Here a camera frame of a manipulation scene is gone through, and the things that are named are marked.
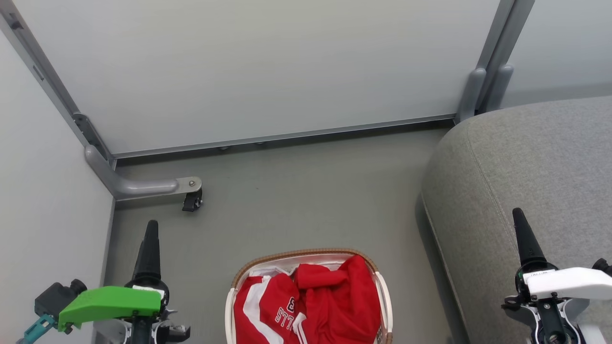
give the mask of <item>teal connector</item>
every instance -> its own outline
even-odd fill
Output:
[[[17,344],[34,344],[55,325],[55,320],[49,314],[45,314],[23,333],[23,338],[19,339]]]

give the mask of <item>gray floor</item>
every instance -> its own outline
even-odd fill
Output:
[[[107,285],[130,279],[147,221],[160,224],[173,320],[190,343],[225,343],[225,297],[248,261],[321,247],[363,251],[385,276],[395,343],[463,343],[433,241],[415,219],[420,180],[447,129],[331,141],[120,168],[133,178],[199,176],[195,213],[158,204],[117,210]]]

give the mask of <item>gray ottoman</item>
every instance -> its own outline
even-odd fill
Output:
[[[470,342],[524,343],[528,327],[500,309],[519,268],[512,209],[559,268],[612,260],[612,97],[462,122],[434,153],[422,196]],[[610,302],[592,301],[580,321],[612,343]]]

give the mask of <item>black caster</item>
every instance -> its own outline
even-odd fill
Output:
[[[202,201],[202,189],[196,192],[190,192],[185,195],[183,211],[194,212],[202,206],[202,203],[204,203],[204,201]]]

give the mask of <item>white wall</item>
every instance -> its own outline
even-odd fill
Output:
[[[452,114],[498,6],[14,2],[113,154]]]
[[[502,107],[612,94],[612,1],[536,0]]]
[[[0,28],[12,35],[4,20]],[[0,342],[36,319],[34,299],[54,282],[101,284],[113,198],[83,146],[0,33]],[[40,344],[89,343],[92,327]]]

